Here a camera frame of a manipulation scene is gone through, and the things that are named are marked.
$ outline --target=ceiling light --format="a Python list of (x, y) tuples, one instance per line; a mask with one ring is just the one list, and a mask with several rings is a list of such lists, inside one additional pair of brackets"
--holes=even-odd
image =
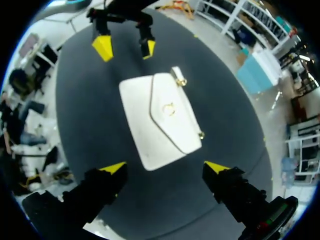
[(310, 72), (308, 73), (308, 77), (311, 78), (313, 81), (315, 80), (314, 76), (312, 76)]
[(66, 0), (55, 0), (49, 3), (48, 7), (57, 7), (66, 4)]
[(299, 57), (303, 60), (310, 61), (310, 58), (307, 56), (299, 55)]

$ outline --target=round table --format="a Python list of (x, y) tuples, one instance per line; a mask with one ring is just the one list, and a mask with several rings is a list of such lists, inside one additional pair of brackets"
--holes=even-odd
[[(223, 204), (217, 204), (202, 180), (202, 168), (205, 160), (237, 166), (249, 179), (259, 176), (251, 181), (270, 192), (271, 167), (259, 120), (234, 75), (209, 48), (175, 21), (147, 12), (153, 17), (156, 38), (149, 59), (142, 58), (139, 32), (131, 21), (108, 25), (114, 53), (109, 62), (103, 62), (91, 45), (92, 26), (63, 45), (56, 109), (69, 166), (79, 182), (92, 168), (127, 162), (127, 184), (116, 201), (99, 214), (123, 238), (171, 239), (174, 234), (176, 239), (194, 240), (201, 231), (208, 237), (201, 239), (211, 239), (219, 232), (224, 239), (237, 239), (244, 227)], [(179, 66), (188, 80), (184, 91), (205, 139), (202, 148), (192, 154), (147, 171), (130, 133), (119, 83), (166, 73), (174, 66)]]

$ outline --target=desk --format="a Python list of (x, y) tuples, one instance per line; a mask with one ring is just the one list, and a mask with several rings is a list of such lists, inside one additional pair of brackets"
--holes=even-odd
[[(114, 51), (109, 62), (103, 62), (92, 47), (91, 26), (63, 45), (56, 110), (70, 169), (80, 182), (92, 168), (127, 161), (127, 184), (99, 214), (125, 239), (172, 239), (171, 234), (184, 240), (200, 235), (238, 239), (243, 225), (214, 200), (202, 180), (202, 168), (204, 160), (238, 166), (271, 197), (271, 166), (258, 118), (234, 75), (215, 54), (177, 22), (146, 12), (152, 14), (156, 38), (154, 55), (147, 60), (141, 56), (139, 32), (131, 21), (108, 25)], [(179, 66), (188, 80), (184, 91), (205, 139), (202, 148), (190, 155), (146, 171), (128, 127), (119, 83), (165, 73), (173, 66)]]
[(29, 51), (24, 58), (20, 58), (14, 63), (15, 68), (25, 69), (30, 63), (33, 62), (35, 56), (39, 56), (54, 68), (55, 64), (41, 52), (47, 44), (48, 43), (43, 38), (40, 38), (39, 41), (33, 46), (32, 50)]

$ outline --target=floor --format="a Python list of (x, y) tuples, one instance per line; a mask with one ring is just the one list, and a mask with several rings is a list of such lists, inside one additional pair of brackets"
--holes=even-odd
[[(233, 74), (237, 72), (240, 67), (236, 60), (239, 48), (235, 46), (229, 37), (221, 36), (220, 32), (215, 29), (211, 23), (199, 16), (196, 16), (194, 20), (189, 20), (180, 12), (166, 11), (164, 14), (186, 27), (195, 37), (203, 41), (203, 43), (227, 65)], [(36, 113), (30, 113), (27, 119), (28, 128), (31, 132), (36, 131), (38, 124), (43, 125), (43, 130), (46, 132), (44, 134), (49, 136), (50, 146), (42, 148), (41, 151), (37, 147), (24, 149), (24, 151), (28, 153), (46, 152), (51, 146), (59, 145), (60, 143), (56, 123), (55, 99), (57, 67), (53, 69), (51, 78), (45, 80), (43, 83), (45, 94), (42, 95), (38, 93), (35, 96), (36, 101), (47, 105), (47, 118), (43, 118)], [(265, 135), (265, 145), (269, 153), (273, 173), (273, 198), (283, 196), (285, 190), (281, 182), (281, 159), (287, 154), (287, 147), (284, 143), (286, 139), (286, 124), (290, 123), (293, 119), (290, 105), (291, 93), (287, 90), (287, 84), (286, 78), (284, 78), (279, 86), (266, 92), (256, 95), (247, 94), (260, 120)], [(36, 162), (32, 158), (25, 158), (23, 161), (28, 177), (33, 176), (36, 172), (35, 169), (41, 168), (44, 163), (44, 159)], [(91, 224), (86, 224), (84, 228), (108, 239), (122, 239), (98, 219)]]

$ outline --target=white floor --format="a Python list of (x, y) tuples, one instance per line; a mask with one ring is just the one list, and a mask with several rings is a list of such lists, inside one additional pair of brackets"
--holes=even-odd
[[(194, 33), (208, 48), (216, 54), (235, 74), (239, 69), (239, 64), (236, 60), (236, 55), (239, 48), (235, 46), (234, 42), (227, 36), (221, 36), (218, 30), (212, 24), (204, 20), (200, 16), (196, 16), (194, 20), (187, 19), (182, 13), (175, 10), (167, 10), (164, 12), (166, 16), (180, 23), (189, 31)], [(47, 79), (43, 83), (44, 96), (37, 94), (35, 99), (39, 102), (48, 105), (48, 117), (56, 119), (56, 74), (57, 67), (53, 70), (51, 79)], [(255, 109), (255, 112), (260, 120), (261, 127), (265, 136), (265, 145), (267, 147), (272, 173), (273, 173), (273, 198), (284, 195), (284, 188), (281, 184), (281, 159), (286, 155), (287, 148), (284, 143), (286, 124), (292, 119), (292, 111), (290, 105), (290, 93), (286, 91), (286, 84), (274, 87), (267, 92), (249, 95), (248, 98)], [(36, 114), (30, 114), (27, 123), (31, 129), (36, 127), (38, 123), (44, 120)], [(50, 144), (56, 145), (60, 142), (59, 132), (54, 128), (54, 123), (49, 124), (50, 127)], [(25, 159), (27, 164), (28, 175), (35, 172), (35, 168), (42, 168), (43, 162), (35, 162), (33, 159)], [(120, 240), (110, 228), (103, 227), (99, 221), (95, 225), (88, 224), (86, 229), (93, 233), (103, 235), (112, 240)]]

